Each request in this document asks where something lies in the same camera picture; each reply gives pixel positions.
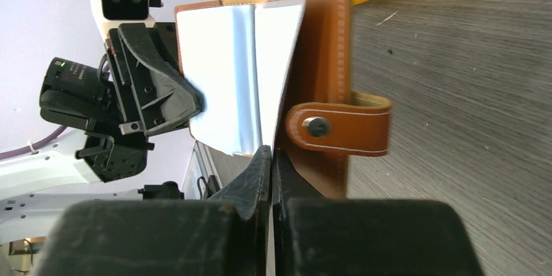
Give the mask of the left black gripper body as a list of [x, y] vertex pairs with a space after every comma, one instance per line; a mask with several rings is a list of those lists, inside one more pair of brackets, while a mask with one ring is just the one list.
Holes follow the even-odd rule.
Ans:
[[117, 29], [98, 67], [54, 58], [40, 90], [41, 117], [85, 132], [75, 157], [102, 182], [141, 173], [154, 149], [143, 132]]

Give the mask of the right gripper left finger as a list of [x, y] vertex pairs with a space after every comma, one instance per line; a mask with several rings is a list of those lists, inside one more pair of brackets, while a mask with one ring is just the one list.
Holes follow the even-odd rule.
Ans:
[[34, 275], [264, 275], [270, 147], [207, 200], [88, 200], [67, 208]]

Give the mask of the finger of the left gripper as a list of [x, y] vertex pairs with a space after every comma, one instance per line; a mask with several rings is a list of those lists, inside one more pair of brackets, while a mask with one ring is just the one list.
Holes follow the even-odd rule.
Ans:
[[204, 111], [202, 93], [178, 69], [175, 23], [123, 23], [117, 35], [146, 136], [186, 127]]

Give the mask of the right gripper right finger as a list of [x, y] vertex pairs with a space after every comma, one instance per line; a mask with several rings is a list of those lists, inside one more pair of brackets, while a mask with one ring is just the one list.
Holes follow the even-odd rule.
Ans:
[[272, 165], [277, 275], [482, 275], [462, 219], [428, 199], [329, 199]]

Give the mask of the white card edge-on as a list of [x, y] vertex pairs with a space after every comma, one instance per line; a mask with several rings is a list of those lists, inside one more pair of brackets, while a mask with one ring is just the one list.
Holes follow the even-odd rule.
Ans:
[[266, 275], [275, 275], [275, 242], [274, 242], [274, 224], [273, 224], [273, 205], [277, 202], [277, 185], [275, 172], [271, 171], [271, 204], [269, 206], [268, 219], [268, 242]]

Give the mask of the brown leather card holder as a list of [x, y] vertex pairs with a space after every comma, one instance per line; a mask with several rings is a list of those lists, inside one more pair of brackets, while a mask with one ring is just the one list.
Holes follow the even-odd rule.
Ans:
[[180, 70], [203, 95], [196, 140], [229, 155], [266, 145], [329, 198], [348, 158], [384, 156], [391, 102], [355, 92], [352, 0], [215, 0], [174, 10]]

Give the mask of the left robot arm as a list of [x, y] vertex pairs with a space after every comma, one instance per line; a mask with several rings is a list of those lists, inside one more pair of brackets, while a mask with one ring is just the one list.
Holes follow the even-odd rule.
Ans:
[[40, 116], [60, 129], [1, 157], [1, 242], [45, 236], [89, 199], [190, 196], [188, 118], [199, 97], [178, 73], [176, 26], [124, 23], [98, 66], [59, 57], [46, 70]]

